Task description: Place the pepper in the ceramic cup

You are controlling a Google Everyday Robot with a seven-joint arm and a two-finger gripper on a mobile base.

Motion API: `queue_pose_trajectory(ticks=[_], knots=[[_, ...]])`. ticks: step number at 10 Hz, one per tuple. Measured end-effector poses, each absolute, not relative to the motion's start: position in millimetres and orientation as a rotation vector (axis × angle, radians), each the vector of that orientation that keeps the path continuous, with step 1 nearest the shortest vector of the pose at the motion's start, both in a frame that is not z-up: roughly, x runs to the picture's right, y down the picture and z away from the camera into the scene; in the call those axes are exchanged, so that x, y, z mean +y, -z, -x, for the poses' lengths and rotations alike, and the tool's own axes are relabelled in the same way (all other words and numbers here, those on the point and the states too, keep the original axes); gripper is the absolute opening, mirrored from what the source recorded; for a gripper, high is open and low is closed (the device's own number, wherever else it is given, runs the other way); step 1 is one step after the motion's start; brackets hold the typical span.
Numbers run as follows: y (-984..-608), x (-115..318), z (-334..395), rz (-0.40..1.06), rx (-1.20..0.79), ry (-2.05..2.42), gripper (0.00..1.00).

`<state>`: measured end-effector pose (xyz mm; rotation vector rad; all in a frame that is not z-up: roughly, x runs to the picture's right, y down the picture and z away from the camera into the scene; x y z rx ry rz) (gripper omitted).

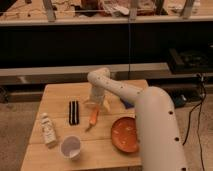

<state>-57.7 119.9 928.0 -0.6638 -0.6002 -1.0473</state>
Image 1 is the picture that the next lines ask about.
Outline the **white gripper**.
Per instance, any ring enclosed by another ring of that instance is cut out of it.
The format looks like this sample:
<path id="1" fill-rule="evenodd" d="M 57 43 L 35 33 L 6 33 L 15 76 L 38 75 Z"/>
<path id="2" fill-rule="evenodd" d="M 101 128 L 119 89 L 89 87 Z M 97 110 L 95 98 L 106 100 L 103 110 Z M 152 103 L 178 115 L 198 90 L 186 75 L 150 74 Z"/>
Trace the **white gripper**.
<path id="1" fill-rule="evenodd" d="M 105 99 L 105 90 L 98 86 L 92 86 L 90 91 L 89 99 L 83 102 L 84 106 L 87 108 L 94 108 L 97 104 L 103 103 L 103 108 L 106 112 L 110 112 L 110 105 L 108 100 Z"/>

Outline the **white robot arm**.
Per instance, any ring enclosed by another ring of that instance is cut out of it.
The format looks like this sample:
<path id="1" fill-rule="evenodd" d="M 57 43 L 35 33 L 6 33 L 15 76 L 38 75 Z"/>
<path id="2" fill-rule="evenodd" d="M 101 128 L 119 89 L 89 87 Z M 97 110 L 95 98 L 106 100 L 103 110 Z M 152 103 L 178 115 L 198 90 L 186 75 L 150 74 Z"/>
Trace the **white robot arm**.
<path id="1" fill-rule="evenodd" d="M 105 91 L 132 104 L 143 171 L 187 171 L 173 101 L 162 88 L 136 87 L 110 78 L 108 68 L 87 75 L 91 84 L 89 101 L 102 104 Z"/>

